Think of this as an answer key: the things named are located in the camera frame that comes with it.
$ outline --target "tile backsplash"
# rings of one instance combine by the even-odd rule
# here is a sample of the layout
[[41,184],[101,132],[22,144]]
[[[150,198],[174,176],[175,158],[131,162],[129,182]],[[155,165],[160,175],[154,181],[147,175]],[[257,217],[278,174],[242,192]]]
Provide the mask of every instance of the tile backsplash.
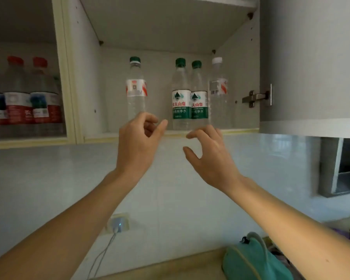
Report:
[[[316,194],[320,138],[245,134],[226,136],[239,170],[318,221],[350,216],[350,194]],[[115,213],[129,213],[98,276],[196,254],[238,242],[262,229],[236,204],[207,185],[184,157],[196,140],[166,138],[153,166]],[[0,256],[91,191],[114,169],[117,143],[0,150]],[[73,276],[85,279],[110,235],[99,237]]]

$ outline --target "gray cabinet door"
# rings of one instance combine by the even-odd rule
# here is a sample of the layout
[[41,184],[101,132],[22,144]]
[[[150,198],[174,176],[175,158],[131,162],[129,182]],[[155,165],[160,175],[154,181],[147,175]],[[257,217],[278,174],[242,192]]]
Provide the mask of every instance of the gray cabinet door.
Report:
[[261,0],[263,133],[350,138],[350,0]]

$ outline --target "red bottle cap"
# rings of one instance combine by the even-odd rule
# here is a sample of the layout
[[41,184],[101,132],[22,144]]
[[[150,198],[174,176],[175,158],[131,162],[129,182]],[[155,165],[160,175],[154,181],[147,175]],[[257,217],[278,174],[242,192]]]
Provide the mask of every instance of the red bottle cap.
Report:
[[8,57],[8,63],[10,64],[14,64],[14,65],[19,65],[23,67],[23,59],[20,57],[16,57],[16,56],[9,56]]
[[44,58],[33,57],[32,62],[34,64],[34,67],[48,67],[48,62]]

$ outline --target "electrical outlet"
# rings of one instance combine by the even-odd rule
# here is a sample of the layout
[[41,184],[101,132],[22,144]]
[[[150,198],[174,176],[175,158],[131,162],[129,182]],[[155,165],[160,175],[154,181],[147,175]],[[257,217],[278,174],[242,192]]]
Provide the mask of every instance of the electrical outlet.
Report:
[[100,235],[113,234],[115,230],[117,233],[128,231],[130,229],[129,226],[129,216],[127,213],[114,214],[107,221]]

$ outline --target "green bag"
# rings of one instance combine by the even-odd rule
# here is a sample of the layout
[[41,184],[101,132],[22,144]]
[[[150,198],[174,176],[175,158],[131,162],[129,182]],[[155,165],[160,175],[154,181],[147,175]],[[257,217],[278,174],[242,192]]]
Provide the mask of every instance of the green bag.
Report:
[[293,280],[257,233],[250,232],[243,240],[246,242],[229,247],[224,255],[222,269],[227,280]]

